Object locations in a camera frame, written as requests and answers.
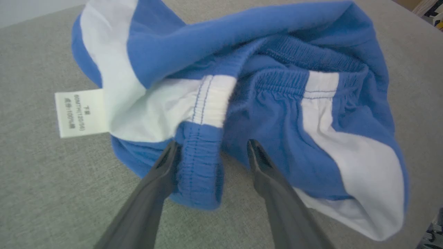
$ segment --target elastic waistband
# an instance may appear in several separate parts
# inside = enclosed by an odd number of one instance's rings
[[[316,82],[318,92],[346,95],[361,88],[368,76],[368,66],[348,55],[320,48],[291,36],[276,36],[262,46],[260,53],[284,64],[285,69],[265,69],[251,78],[256,89],[303,96],[310,75],[338,74],[338,85],[331,90],[330,82]]]

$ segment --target gray fabric surface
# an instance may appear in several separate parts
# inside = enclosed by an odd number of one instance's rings
[[[167,0],[187,22],[290,0]],[[387,0],[358,1],[374,20],[391,75],[389,101],[410,174],[404,229],[373,242],[313,212],[340,249],[412,249],[442,204],[443,34]],[[0,29],[0,248],[91,248],[138,179],[115,159],[106,134],[61,140],[54,92],[94,88],[70,53],[81,8]],[[167,201],[158,249],[273,248],[264,202],[249,174],[224,156],[222,206]]]

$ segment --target blue shorts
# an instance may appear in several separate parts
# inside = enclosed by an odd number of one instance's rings
[[[220,151],[248,167],[246,143],[256,139],[308,207],[375,240],[402,227],[408,182],[388,72],[352,2],[186,25],[159,0],[92,0],[72,48],[103,88],[124,164],[143,177],[172,139],[182,144],[176,202],[217,208]]]

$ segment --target white fabric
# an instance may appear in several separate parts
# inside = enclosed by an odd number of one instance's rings
[[[137,3],[93,0],[80,18],[83,43],[101,73],[109,132],[133,142],[162,142],[183,121],[222,127],[234,77],[166,79],[148,91],[140,83],[126,47]]]
[[[400,162],[389,146],[332,128],[332,101],[312,99],[315,91],[337,89],[338,73],[310,72],[301,102],[303,128],[336,162],[347,193],[355,199],[314,199],[295,189],[308,207],[339,220],[371,239],[382,241],[403,224],[404,182]]]

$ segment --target blue fabric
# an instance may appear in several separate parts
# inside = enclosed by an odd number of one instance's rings
[[[97,65],[83,44],[79,20],[72,32],[76,62],[102,87]],[[387,68],[372,22],[354,3],[253,8],[186,25],[163,2],[139,0],[127,53],[146,89],[165,78],[229,75],[238,79],[223,128],[192,117],[178,127],[175,137],[161,142],[112,137],[116,156],[140,177],[171,139],[183,145],[179,184],[172,195],[176,202],[217,208],[223,189],[219,151],[247,167],[246,142],[251,138],[262,143],[294,187],[314,198],[353,199],[334,160],[302,128],[300,101],[309,71],[314,70],[340,75],[333,97],[333,128],[377,140],[398,155],[406,207],[408,181],[386,99]]]

